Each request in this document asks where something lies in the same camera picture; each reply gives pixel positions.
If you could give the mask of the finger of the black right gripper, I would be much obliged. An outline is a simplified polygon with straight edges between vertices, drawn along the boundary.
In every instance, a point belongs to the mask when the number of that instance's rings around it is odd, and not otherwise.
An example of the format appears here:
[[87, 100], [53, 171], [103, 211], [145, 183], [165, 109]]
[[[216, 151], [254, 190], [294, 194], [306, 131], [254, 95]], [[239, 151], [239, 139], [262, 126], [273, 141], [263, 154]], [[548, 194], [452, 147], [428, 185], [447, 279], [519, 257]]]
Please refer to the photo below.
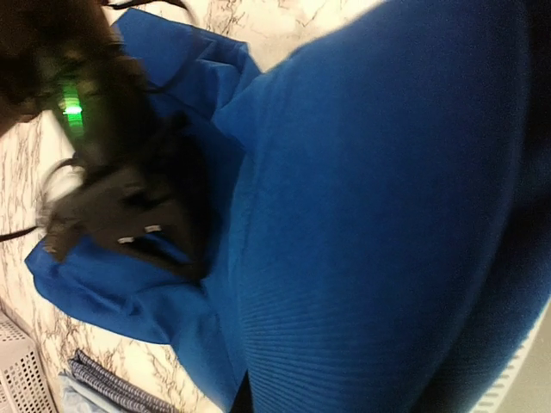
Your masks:
[[137, 151], [57, 200], [44, 250], [63, 262], [82, 237], [197, 282], [212, 227], [207, 162], [177, 113]]

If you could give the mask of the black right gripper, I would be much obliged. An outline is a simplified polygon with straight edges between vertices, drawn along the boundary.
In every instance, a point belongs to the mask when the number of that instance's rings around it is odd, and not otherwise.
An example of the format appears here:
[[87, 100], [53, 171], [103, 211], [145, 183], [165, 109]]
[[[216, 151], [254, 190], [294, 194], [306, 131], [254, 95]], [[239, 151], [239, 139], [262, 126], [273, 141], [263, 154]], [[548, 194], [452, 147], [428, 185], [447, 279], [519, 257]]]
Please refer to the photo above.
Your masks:
[[84, 164], [137, 160], [160, 128], [145, 73], [99, 1], [1, 3], [1, 131], [50, 111]]

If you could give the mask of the blue pleated skirt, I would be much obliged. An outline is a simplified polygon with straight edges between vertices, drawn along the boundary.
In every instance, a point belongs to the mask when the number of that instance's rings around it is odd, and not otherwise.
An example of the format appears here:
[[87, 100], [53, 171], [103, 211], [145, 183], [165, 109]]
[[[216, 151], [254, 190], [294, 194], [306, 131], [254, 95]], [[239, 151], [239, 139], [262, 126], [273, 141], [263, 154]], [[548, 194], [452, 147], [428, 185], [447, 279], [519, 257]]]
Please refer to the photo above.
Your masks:
[[185, 110], [214, 230], [198, 283], [88, 237], [26, 258], [78, 320], [168, 344], [257, 412], [466, 412], [550, 296], [550, 4], [386, 1], [261, 72], [131, 10], [155, 107]]

